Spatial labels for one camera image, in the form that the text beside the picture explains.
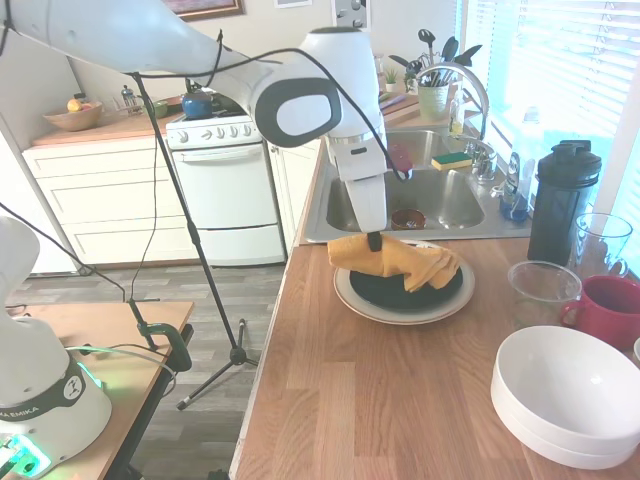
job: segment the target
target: drinking glass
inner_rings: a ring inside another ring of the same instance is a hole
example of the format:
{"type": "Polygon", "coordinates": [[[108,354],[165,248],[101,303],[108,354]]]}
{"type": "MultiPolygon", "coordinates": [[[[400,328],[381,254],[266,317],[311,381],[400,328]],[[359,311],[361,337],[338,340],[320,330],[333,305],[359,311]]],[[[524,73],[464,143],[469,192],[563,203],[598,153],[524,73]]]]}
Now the drinking glass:
{"type": "Polygon", "coordinates": [[[620,255],[633,233],[629,222],[606,213],[585,213],[576,225],[569,268],[582,280],[594,275],[624,277],[629,265],[620,255]]]}
{"type": "Polygon", "coordinates": [[[522,262],[508,273],[513,287],[516,330],[536,325],[560,325],[565,303],[578,298],[582,282],[570,270],[550,262],[522,262]]]}

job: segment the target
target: window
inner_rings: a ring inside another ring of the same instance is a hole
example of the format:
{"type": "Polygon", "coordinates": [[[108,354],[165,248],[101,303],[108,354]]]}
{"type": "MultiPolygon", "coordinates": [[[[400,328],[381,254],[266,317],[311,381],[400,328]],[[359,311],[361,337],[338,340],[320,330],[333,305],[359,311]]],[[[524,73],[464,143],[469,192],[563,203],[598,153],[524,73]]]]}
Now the window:
{"type": "Polygon", "coordinates": [[[512,138],[526,108],[537,105],[547,149],[589,139],[606,166],[640,55],[640,0],[463,3],[465,45],[483,45],[473,70],[501,133],[512,138]]]}
{"type": "Polygon", "coordinates": [[[633,273],[640,276],[640,135],[636,136],[633,151],[611,213],[624,218],[633,226],[633,234],[627,243],[623,256],[633,273]]]}

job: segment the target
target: faucet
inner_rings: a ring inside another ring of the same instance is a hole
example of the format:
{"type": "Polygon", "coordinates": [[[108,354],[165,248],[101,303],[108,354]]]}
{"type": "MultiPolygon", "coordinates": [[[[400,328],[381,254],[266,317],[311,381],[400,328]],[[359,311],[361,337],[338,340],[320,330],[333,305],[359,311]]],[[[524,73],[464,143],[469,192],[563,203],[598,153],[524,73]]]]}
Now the faucet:
{"type": "Polygon", "coordinates": [[[472,173],[479,183],[487,183],[494,179],[496,172],[496,152],[491,146],[484,142],[487,133],[487,121],[489,118],[489,95],[485,90],[482,82],[468,68],[463,67],[454,62],[442,62],[431,65],[420,71],[416,76],[418,84],[420,78],[438,70],[450,70],[459,73],[465,77],[480,97],[480,111],[482,113],[482,126],[478,138],[469,137],[467,135],[457,135],[454,138],[467,143],[465,153],[473,158],[472,173]]]}

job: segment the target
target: oven handle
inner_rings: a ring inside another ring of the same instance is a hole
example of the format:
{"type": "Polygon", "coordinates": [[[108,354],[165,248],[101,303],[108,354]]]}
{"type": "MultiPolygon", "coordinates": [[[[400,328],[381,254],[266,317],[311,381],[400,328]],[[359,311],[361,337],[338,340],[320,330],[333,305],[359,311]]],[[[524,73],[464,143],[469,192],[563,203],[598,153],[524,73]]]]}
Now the oven handle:
{"type": "Polygon", "coordinates": [[[226,151],[222,153],[207,152],[203,154],[193,153],[180,153],[178,156],[179,162],[196,163],[196,162],[216,162],[220,160],[232,160],[237,158],[244,160],[247,157],[258,155],[263,152],[263,146],[258,145],[251,148],[234,149],[233,151],[226,151]]]}

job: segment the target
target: black plate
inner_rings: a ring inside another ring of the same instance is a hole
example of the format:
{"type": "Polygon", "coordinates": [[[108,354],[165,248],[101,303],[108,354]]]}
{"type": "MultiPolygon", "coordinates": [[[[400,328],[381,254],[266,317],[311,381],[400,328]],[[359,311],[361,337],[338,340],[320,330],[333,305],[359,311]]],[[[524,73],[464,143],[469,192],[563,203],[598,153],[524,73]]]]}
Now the black plate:
{"type": "Polygon", "coordinates": [[[451,281],[436,290],[428,283],[417,292],[404,289],[404,275],[377,277],[360,272],[351,272],[349,281],[353,290],[367,302],[387,310],[411,311],[437,307],[451,300],[462,287],[462,269],[451,281]]]}

